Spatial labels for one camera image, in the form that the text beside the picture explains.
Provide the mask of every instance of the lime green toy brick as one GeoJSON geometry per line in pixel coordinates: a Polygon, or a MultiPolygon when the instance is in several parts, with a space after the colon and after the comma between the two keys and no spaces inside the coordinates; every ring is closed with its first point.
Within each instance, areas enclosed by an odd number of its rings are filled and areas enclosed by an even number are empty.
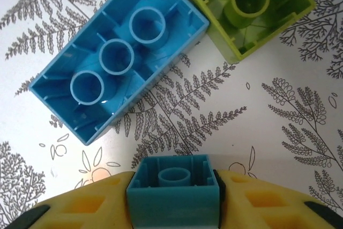
{"type": "Polygon", "coordinates": [[[236,63],[315,8],[314,0],[192,0],[208,17],[208,35],[236,63]]]}

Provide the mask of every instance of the blue toy brick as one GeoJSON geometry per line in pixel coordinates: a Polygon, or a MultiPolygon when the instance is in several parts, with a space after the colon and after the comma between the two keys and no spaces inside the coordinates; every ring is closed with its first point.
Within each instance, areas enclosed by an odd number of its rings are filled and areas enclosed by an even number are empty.
{"type": "Polygon", "coordinates": [[[219,186],[207,155],[145,158],[126,198],[133,228],[218,228],[219,186]]]}
{"type": "Polygon", "coordinates": [[[108,0],[29,88],[89,145],[207,27],[188,0],[108,0]]]}

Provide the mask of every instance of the building block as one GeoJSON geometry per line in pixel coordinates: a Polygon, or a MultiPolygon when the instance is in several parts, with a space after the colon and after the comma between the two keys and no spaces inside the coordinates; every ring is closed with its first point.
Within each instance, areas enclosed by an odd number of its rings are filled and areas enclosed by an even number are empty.
{"type": "MultiPolygon", "coordinates": [[[[165,161],[166,169],[175,165],[174,157],[169,158],[170,161],[165,161]]],[[[205,162],[204,166],[200,167],[195,165],[199,160],[207,160],[207,156],[204,158],[193,156],[193,164],[196,168],[195,174],[193,174],[195,177],[192,176],[192,166],[187,166],[187,161],[189,161],[187,158],[190,157],[185,158],[183,162],[177,163],[182,164],[179,166],[181,170],[187,169],[190,172],[190,181],[187,172],[183,174],[183,178],[177,180],[179,178],[176,176],[182,175],[182,172],[178,173],[177,170],[176,173],[167,170],[164,175],[158,176],[158,174],[156,175],[158,163],[151,167],[145,162],[139,167],[136,174],[123,172],[44,200],[21,214],[6,229],[137,229],[139,227],[136,226],[135,219],[143,214],[132,213],[132,203],[136,205],[135,209],[143,209],[143,213],[146,213],[144,209],[151,209],[151,204],[155,203],[162,205],[162,209],[165,210],[167,207],[171,208],[168,210],[169,212],[166,212],[164,218],[172,220],[172,223],[155,228],[193,228],[190,226],[173,227],[177,221],[185,222],[189,218],[190,221],[187,224],[197,222],[199,226],[194,228],[199,229],[218,228],[218,226],[220,229],[343,229],[343,218],[324,206],[319,200],[247,175],[226,170],[214,170],[220,195],[218,196],[217,193],[212,195],[208,188],[213,188],[214,185],[201,185],[201,183],[211,184],[213,178],[209,172],[205,176],[209,176],[207,182],[202,178],[203,169],[208,166],[208,163],[205,162]],[[200,182],[198,186],[185,186],[192,185],[193,179],[195,178],[197,181],[199,177],[201,179],[198,181],[200,182]],[[169,181],[167,186],[157,185],[161,179],[169,179],[166,180],[169,181]],[[150,187],[143,187],[148,183],[150,183],[150,187]],[[139,184],[141,188],[132,188],[139,184]],[[197,187],[207,188],[206,192],[200,195],[200,197],[206,195],[206,201],[195,201],[195,204],[198,204],[197,208],[193,212],[188,212],[182,208],[182,205],[189,207],[193,205],[188,201],[191,198],[196,199],[199,191],[189,191],[189,194],[180,201],[180,197],[183,196],[174,192],[173,189],[180,192],[182,188],[196,190],[197,187]],[[134,199],[129,194],[131,190],[140,190],[141,195],[137,194],[137,199],[134,199]],[[154,190],[159,194],[150,195],[154,190]],[[142,201],[141,196],[145,194],[150,196],[148,203],[140,202],[142,201]],[[173,196],[176,200],[171,200],[169,203],[165,201],[167,196],[173,196]],[[219,205],[219,198],[221,203],[220,221],[216,227],[206,227],[208,223],[201,224],[203,217],[197,217],[196,214],[205,212],[204,204],[213,206],[213,210],[210,210],[209,206],[205,208],[210,213],[217,212],[219,207],[214,203],[211,204],[211,201],[219,205]]],[[[163,218],[159,217],[159,214],[159,212],[149,213],[151,221],[144,220],[144,217],[142,219],[145,223],[156,224],[163,218]]]]}
{"type": "Polygon", "coordinates": [[[218,228],[219,186],[206,155],[145,158],[127,190],[133,228],[218,228]]]}
{"type": "Polygon", "coordinates": [[[188,0],[107,0],[29,89],[89,145],[208,25],[188,0]]]}
{"type": "Polygon", "coordinates": [[[315,8],[314,0],[191,0],[210,20],[208,35],[230,64],[252,54],[315,8]]]}

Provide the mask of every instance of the green brick tube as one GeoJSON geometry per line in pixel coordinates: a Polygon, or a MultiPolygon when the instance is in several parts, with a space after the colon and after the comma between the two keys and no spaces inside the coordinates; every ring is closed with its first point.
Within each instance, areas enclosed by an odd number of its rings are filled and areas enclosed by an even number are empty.
{"type": "Polygon", "coordinates": [[[236,28],[246,28],[269,6],[270,0],[229,0],[224,15],[236,28]]]}

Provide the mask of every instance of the hollow cylinder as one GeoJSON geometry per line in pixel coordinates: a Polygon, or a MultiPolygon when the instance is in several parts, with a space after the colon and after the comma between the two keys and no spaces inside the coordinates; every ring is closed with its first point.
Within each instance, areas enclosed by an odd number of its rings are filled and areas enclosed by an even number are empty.
{"type": "Polygon", "coordinates": [[[159,172],[160,187],[190,186],[191,173],[189,170],[181,167],[171,167],[159,172]]]}
{"type": "Polygon", "coordinates": [[[132,14],[129,30],[137,42],[151,50],[162,48],[169,35],[163,14],[149,6],[139,8],[132,14]]]}
{"type": "Polygon", "coordinates": [[[229,0],[224,7],[224,15],[236,28],[246,28],[263,14],[270,0],[229,0]]]}
{"type": "Polygon", "coordinates": [[[115,80],[104,72],[79,71],[70,81],[70,92],[73,98],[87,106],[111,99],[116,89],[115,80]]]}
{"type": "Polygon", "coordinates": [[[110,75],[130,76],[140,66],[141,57],[126,41],[112,39],[101,47],[99,62],[110,75]]]}

